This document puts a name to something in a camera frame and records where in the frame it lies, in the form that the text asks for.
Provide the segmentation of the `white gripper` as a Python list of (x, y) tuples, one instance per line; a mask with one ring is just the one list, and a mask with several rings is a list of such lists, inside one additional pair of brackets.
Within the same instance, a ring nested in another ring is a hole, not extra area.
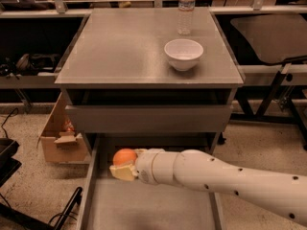
[(138, 176), (138, 179), (146, 184), (178, 185), (174, 176), (177, 152), (164, 149), (135, 149), (134, 151), (139, 154), (135, 166), (133, 164), (112, 165), (109, 170), (113, 177), (123, 181), (133, 181)]

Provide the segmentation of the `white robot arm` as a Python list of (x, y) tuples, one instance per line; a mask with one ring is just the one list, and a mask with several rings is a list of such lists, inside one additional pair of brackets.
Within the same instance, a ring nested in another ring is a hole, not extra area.
[(187, 149), (120, 149), (113, 177), (146, 184), (237, 196), (282, 218), (307, 226), (307, 177), (237, 167), (206, 152)]

